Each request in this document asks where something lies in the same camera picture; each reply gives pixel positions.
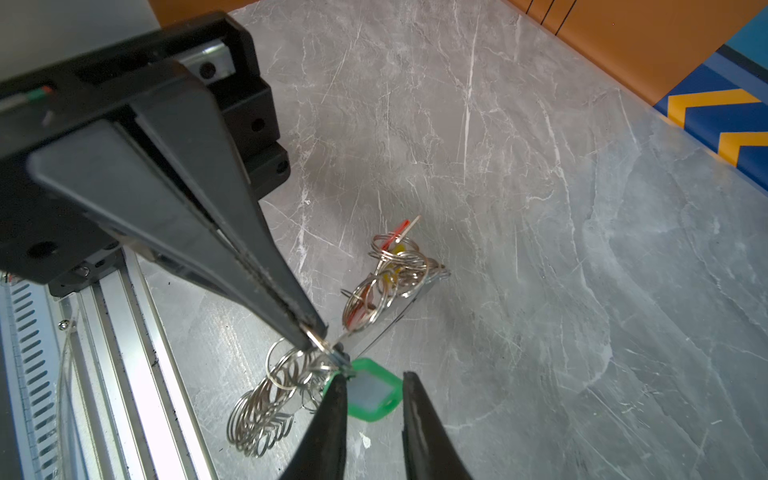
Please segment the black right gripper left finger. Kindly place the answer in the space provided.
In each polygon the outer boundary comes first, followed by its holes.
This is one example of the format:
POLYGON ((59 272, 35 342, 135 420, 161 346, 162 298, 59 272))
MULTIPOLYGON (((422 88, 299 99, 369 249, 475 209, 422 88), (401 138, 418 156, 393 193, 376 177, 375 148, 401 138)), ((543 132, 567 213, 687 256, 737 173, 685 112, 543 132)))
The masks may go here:
POLYGON ((343 374, 338 374, 329 384, 281 479, 343 479, 347 417, 347 381, 343 374))

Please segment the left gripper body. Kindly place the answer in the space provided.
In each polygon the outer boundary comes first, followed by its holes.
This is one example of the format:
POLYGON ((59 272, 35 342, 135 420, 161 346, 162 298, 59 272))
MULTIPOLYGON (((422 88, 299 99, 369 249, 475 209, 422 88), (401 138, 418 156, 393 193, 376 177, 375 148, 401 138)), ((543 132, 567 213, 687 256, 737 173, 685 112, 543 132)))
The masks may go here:
POLYGON ((216 101, 255 199, 289 177, 270 86, 250 33, 217 11, 61 60, 1 85, 1 267, 63 297, 116 264, 124 234, 37 184, 29 156, 96 122, 113 123, 171 181, 179 176, 140 127, 134 101, 190 75, 216 101))

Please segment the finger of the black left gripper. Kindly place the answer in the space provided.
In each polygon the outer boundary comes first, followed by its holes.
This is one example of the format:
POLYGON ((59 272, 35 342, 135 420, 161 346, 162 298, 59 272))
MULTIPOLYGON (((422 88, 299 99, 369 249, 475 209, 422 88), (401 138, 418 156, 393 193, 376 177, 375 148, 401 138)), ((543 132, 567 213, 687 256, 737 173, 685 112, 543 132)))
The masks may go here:
MULTIPOLYGON (((143 243, 229 297, 199 270, 178 262, 172 252, 174 246, 197 252, 203 228, 212 224, 113 124, 97 121, 35 150, 28 171, 36 183, 96 222, 143 243)), ((308 336, 285 339, 301 350, 310 347, 308 336)))
POLYGON ((287 339, 324 337, 327 326, 277 249, 214 96, 183 78, 133 104, 136 122, 212 219, 195 253, 197 269, 287 339))

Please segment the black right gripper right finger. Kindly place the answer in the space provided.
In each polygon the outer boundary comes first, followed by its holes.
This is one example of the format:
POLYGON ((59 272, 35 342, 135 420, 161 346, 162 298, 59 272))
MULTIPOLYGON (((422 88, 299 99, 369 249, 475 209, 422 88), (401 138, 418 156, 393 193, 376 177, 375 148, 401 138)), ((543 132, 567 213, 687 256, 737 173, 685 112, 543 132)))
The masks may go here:
POLYGON ((419 378, 403 379, 403 450, 408 479, 471 479, 419 378))

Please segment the green plastic key tag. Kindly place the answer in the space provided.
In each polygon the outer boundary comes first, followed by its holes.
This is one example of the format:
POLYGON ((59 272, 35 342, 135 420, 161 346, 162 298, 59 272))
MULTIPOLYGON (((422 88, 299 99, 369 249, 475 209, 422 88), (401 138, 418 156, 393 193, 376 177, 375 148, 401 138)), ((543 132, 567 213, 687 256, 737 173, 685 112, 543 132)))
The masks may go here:
POLYGON ((352 418, 374 423, 391 414, 402 402, 403 381, 369 358, 351 362, 347 377, 347 412, 352 418))

